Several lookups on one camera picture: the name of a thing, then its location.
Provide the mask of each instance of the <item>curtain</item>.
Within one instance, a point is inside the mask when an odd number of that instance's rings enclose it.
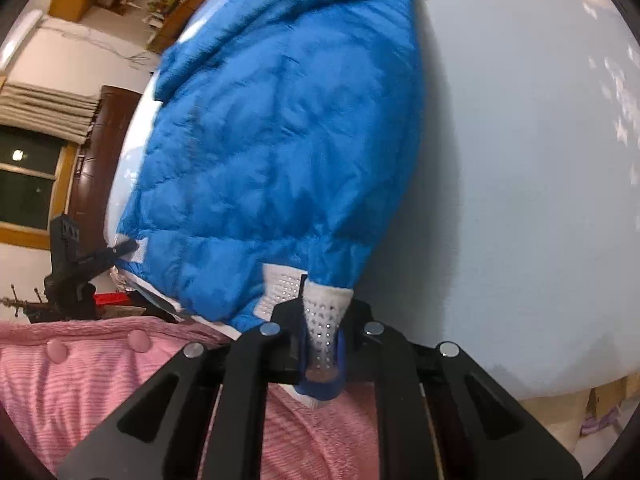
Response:
[[[0,91],[0,124],[84,144],[97,106],[94,97],[7,81]]]

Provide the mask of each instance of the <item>metal screw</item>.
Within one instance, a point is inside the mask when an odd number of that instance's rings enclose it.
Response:
[[[277,335],[280,333],[280,325],[272,321],[264,323],[260,326],[260,333],[262,335]]]
[[[189,343],[182,352],[189,359],[193,359],[194,357],[200,357],[204,353],[204,346],[200,343]]]
[[[385,326],[379,321],[369,321],[364,326],[364,333],[367,335],[381,335],[385,331]]]
[[[445,341],[438,347],[443,357],[455,357],[460,353],[460,347],[451,341]]]

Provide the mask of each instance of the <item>electrical wire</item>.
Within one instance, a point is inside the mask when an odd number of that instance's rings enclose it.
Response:
[[[50,16],[47,18],[44,18],[40,22],[40,25],[38,26],[38,28],[41,28],[44,30],[53,30],[55,32],[60,33],[60,35],[67,40],[85,41],[89,44],[92,44],[93,46],[106,50],[107,52],[111,52],[114,56],[118,56],[120,59],[128,61],[129,66],[135,70],[148,71],[149,69],[155,68],[155,65],[151,66],[152,63],[155,63],[155,60],[148,55],[148,52],[146,50],[141,50],[140,52],[134,54],[133,56],[125,56],[124,54],[121,54],[118,51],[118,49],[114,47],[112,44],[92,38],[91,33],[93,29],[87,27],[86,25],[82,25],[80,23],[74,24],[86,30],[86,35],[82,35],[76,32],[72,32],[70,30],[65,30],[64,28],[49,27],[48,25],[44,25],[45,22],[51,19],[52,17]]]

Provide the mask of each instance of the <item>pink knit fabric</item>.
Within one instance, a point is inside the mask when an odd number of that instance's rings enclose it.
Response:
[[[128,336],[151,341],[135,352]],[[64,344],[55,364],[47,342]],[[0,402],[52,472],[66,454],[189,341],[213,346],[226,337],[195,322],[153,317],[105,321],[0,323]],[[375,479],[378,439],[373,389],[357,385],[317,410],[272,386],[267,400],[263,479]]]

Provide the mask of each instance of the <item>pink button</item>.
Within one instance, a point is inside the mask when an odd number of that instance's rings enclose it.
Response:
[[[132,330],[127,336],[129,347],[139,354],[147,352],[151,348],[151,339],[144,330]]]
[[[47,355],[49,356],[49,359],[55,362],[55,364],[59,365],[60,363],[63,363],[68,354],[69,350],[59,339],[52,339],[47,342]]]

